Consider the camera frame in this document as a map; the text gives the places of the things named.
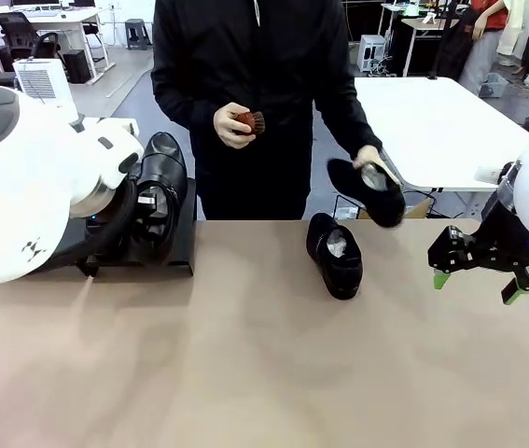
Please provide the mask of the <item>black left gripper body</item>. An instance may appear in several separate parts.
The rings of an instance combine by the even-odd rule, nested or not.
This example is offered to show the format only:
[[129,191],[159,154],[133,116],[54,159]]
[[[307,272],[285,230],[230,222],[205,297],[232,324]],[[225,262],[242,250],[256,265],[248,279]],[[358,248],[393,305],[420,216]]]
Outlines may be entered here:
[[109,204],[101,212],[87,217],[85,219],[84,237],[90,238],[92,235],[100,232],[104,226],[111,223],[117,225],[117,230],[113,234],[114,238],[118,238],[124,229],[124,225],[120,223],[124,207],[121,204]]

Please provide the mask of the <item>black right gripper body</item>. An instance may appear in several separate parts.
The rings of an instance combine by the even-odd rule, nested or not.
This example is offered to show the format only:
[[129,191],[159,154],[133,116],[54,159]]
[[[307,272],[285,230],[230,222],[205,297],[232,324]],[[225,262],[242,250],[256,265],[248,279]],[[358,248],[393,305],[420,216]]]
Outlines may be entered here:
[[471,257],[478,266],[500,272],[529,266],[529,230],[499,200],[484,207],[471,238]]

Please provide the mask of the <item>person right hand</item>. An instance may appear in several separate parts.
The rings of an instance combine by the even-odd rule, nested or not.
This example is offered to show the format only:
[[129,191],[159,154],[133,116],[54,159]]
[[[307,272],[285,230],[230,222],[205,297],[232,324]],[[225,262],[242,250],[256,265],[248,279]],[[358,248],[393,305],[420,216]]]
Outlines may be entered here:
[[249,109],[236,103],[229,103],[219,108],[213,117],[213,125],[219,139],[227,146],[241,149],[256,139],[251,128],[236,118],[248,113]]

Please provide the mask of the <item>person left hand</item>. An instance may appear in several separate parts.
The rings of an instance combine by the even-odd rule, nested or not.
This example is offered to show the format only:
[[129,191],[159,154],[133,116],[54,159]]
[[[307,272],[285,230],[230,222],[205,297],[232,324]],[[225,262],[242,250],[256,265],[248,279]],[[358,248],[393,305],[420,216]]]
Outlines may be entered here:
[[360,169],[367,164],[375,164],[382,167],[384,170],[387,169],[378,149],[371,145],[361,147],[353,161],[355,169]]

